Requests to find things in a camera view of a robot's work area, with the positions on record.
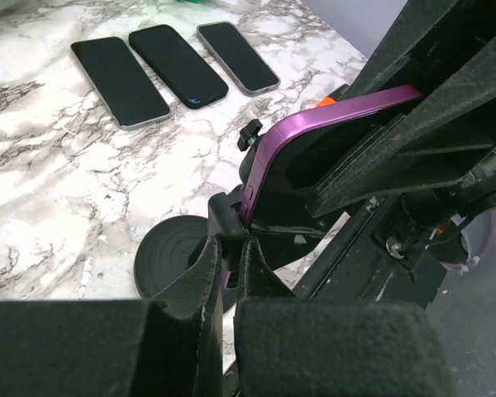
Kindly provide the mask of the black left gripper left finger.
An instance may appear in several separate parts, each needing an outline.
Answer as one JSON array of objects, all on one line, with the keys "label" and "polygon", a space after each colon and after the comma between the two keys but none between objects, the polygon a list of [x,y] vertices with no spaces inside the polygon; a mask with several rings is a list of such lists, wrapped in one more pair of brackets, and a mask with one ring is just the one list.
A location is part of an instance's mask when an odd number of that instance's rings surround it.
[{"label": "black left gripper left finger", "polygon": [[221,257],[151,299],[0,301],[0,396],[219,396]]}]

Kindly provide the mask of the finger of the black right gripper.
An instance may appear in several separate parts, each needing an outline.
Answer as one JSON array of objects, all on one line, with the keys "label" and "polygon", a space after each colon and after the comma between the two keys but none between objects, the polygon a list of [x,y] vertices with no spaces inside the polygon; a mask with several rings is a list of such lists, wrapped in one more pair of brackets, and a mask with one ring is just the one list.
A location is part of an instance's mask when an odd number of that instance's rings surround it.
[{"label": "finger of the black right gripper", "polygon": [[411,85],[430,103],[496,100],[496,1],[408,1],[344,99]]}]

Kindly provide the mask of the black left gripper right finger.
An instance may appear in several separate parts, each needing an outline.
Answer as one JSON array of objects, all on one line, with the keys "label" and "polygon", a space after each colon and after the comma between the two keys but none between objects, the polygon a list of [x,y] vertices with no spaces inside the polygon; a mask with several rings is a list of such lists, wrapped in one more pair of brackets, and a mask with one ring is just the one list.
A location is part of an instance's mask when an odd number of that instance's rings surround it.
[{"label": "black left gripper right finger", "polygon": [[244,396],[452,396],[455,385],[423,309],[300,299],[246,240],[234,316]]}]

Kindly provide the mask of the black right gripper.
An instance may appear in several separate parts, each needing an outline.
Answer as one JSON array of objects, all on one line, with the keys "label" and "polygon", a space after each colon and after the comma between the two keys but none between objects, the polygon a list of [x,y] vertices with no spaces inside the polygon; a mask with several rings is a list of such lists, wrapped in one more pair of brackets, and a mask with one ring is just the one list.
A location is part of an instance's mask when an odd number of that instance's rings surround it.
[{"label": "black right gripper", "polygon": [[411,112],[368,133],[318,182],[307,204],[314,217],[373,195],[411,193],[360,206],[295,294],[428,306],[447,272],[466,272],[484,255],[472,252],[463,233],[496,209],[495,147],[496,36]]}]

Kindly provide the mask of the small black phone stand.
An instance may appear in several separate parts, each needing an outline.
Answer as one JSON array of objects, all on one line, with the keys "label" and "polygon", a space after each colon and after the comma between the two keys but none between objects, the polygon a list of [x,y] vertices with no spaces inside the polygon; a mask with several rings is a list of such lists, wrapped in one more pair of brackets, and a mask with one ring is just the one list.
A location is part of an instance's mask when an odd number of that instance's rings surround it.
[{"label": "small black phone stand", "polygon": [[[208,216],[205,218],[175,216],[158,223],[146,233],[134,260],[134,279],[141,297],[152,298],[177,280],[196,262],[210,236],[217,237],[222,245],[222,265],[223,241],[216,233],[217,220],[211,218],[209,212],[221,209],[228,194],[215,194],[208,200]],[[236,300],[232,293],[236,286],[232,289],[223,287],[225,306],[230,308]]]}]

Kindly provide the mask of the purple phone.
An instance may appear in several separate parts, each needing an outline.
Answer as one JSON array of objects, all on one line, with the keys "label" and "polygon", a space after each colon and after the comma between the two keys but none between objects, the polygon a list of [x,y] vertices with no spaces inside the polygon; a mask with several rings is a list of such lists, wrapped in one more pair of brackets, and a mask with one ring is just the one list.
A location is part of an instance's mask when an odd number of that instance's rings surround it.
[{"label": "purple phone", "polygon": [[309,212],[319,181],[361,138],[421,99],[416,88],[402,85],[297,112],[265,134],[257,119],[243,127],[237,143],[246,153],[241,184],[221,209],[209,212],[223,241],[223,286],[236,286],[241,248],[250,234],[273,270],[312,252],[342,213]]}]

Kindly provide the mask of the silver phone with dark screen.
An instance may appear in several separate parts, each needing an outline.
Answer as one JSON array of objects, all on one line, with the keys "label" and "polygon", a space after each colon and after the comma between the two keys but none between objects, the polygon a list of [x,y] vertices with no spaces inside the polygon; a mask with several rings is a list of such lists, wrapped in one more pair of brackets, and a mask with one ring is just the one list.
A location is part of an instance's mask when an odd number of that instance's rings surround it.
[{"label": "silver phone with dark screen", "polygon": [[70,49],[121,129],[169,117],[169,105],[122,39],[77,41]]}]

